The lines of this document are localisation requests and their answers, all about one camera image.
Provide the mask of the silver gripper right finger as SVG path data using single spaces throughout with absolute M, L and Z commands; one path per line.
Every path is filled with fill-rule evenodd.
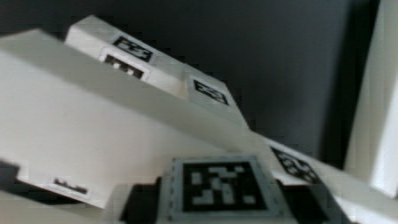
M 298 224 L 355 224 L 321 182 L 279 187 Z

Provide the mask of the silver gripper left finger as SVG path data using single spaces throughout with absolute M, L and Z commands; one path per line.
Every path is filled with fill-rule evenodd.
M 162 178 L 153 184 L 135 184 L 119 215 L 122 224 L 154 224 L 158 217 Z

